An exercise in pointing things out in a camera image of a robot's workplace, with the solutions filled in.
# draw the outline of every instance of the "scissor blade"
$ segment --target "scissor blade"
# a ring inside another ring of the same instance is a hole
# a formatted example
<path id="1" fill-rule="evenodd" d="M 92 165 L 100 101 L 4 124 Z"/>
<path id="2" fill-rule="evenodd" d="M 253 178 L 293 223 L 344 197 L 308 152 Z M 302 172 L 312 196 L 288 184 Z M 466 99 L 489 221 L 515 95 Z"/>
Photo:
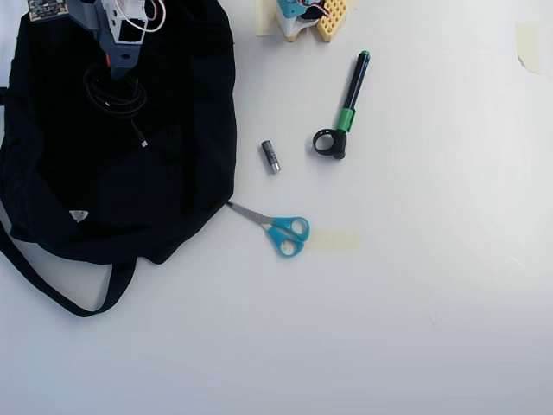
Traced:
<path id="1" fill-rule="evenodd" d="M 270 218 L 269 216 L 264 216 L 262 214 L 254 212 L 253 210 L 246 209 L 245 207 L 237 205 L 236 203 L 232 203 L 231 201 L 227 202 L 226 204 L 239 214 L 245 216 L 249 220 L 253 220 L 259 225 L 270 225 L 271 223 L 273 223 L 273 218 Z"/>

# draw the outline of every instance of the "blue scissor handle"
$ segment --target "blue scissor handle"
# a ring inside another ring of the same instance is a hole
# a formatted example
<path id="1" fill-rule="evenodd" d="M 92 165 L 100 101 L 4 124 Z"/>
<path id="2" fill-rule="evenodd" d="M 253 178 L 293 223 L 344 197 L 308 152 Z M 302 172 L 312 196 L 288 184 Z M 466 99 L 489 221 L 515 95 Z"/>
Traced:
<path id="1" fill-rule="evenodd" d="M 298 233 L 294 230 L 294 222 L 301 223 L 303 228 L 302 233 Z M 305 242 L 309 238 L 309 222 L 305 218 L 274 218 L 272 225 L 284 229 L 286 232 L 296 236 L 302 242 Z"/>
<path id="2" fill-rule="evenodd" d="M 276 249 L 285 258 L 295 257 L 303 249 L 303 242 L 300 239 L 296 239 L 296 238 L 292 238 L 292 237 L 288 236 L 286 233 L 279 230 L 277 227 L 270 227 L 267 230 L 267 234 L 269 234 L 269 237 L 271 239 L 273 239 L 273 242 L 275 243 Z M 295 250 L 292 253 L 286 253 L 284 251 L 283 245 L 286 242 L 289 242 L 292 245 L 294 245 Z"/>

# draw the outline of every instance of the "teal plastic piece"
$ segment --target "teal plastic piece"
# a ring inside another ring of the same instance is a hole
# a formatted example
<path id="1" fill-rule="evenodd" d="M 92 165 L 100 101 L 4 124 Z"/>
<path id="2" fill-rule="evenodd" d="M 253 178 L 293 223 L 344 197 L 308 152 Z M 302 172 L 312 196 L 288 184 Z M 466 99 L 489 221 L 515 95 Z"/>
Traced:
<path id="1" fill-rule="evenodd" d="M 291 19 L 301 16 L 307 11 L 307 7 L 300 5 L 296 0 L 278 0 L 278 5 L 283 11 L 284 17 Z"/>
<path id="2" fill-rule="evenodd" d="M 290 236 L 286 235 L 282 231 L 279 231 L 278 228 L 276 227 L 269 228 L 269 230 L 267 231 L 267 234 L 269 234 L 269 237 L 275 243 L 275 246 L 278 252 L 285 258 L 295 257 L 303 249 L 303 242 L 301 242 L 299 239 L 290 238 Z M 289 242 L 294 246 L 295 250 L 292 253 L 286 253 L 284 251 L 283 245 L 286 242 Z"/>
<path id="3" fill-rule="evenodd" d="M 293 224 L 297 220 L 301 221 L 305 227 L 302 233 L 297 233 L 293 228 Z M 309 232 L 309 222 L 304 218 L 275 218 L 272 227 L 267 230 L 276 249 L 285 258 L 295 257 L 302 251 L 304 242 L 308 240 Z M 283 245 L 287 242 L 295 248 L 291 253 L 286 253 L 283 249 Z"/>
<path id="4" fill-rule="evenodd" d="M 294 230 L 294 222 L 300 221 L 305 226 L 303 233 L 298 233 Z M 275 218 L 272 225 L 274 227 L 280 227 L 287 232 L 290 232 L 292 235 L 296 236 L 299 240 L 305 242 L 309 238 L 309 222 L 305 218 Z"/>

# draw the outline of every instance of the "bag strap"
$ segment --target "bag strap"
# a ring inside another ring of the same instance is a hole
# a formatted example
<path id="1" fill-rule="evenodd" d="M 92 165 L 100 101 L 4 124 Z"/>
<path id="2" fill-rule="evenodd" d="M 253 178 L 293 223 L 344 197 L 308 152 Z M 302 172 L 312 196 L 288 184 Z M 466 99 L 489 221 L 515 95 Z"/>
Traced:
<path id="1" fill-rule="evenodd" d="M 44 279 L 38 275 L 32 265 L 23 257 L 11 238 L 6 233 L 3 226 L 0 226 L 0 251 L 14 265 L 15 268 L 39 291 L 52 298 L 57 304 L 67 311 L 79 317 L 90 317 L 103 313 L 113 307 L 132 280 L 136 260 L 125 264 L 114 264 L 111 267 L 110 283 L 107 288 L 107 294 L 102 306 L 96 311 L 89 311 L 80 308 L 73 301 L 62 296 L 57 290 L 52 288 Z"/>

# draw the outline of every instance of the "gray plastic part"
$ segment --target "gray plastic part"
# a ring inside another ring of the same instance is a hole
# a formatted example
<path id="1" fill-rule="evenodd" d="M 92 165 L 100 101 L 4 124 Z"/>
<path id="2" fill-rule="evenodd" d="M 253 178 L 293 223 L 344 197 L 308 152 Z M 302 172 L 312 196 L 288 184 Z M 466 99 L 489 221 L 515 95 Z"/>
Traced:
<path id="1" fill-rule="evenodd" d="M 94 33 L 94 39 L 110 58 L 111 78 L 121 80 L 138 63 L 140 45 L 115 43 L 101 0 L 94 4 L 67 0 L 70 17 L 83 29 Z"/>

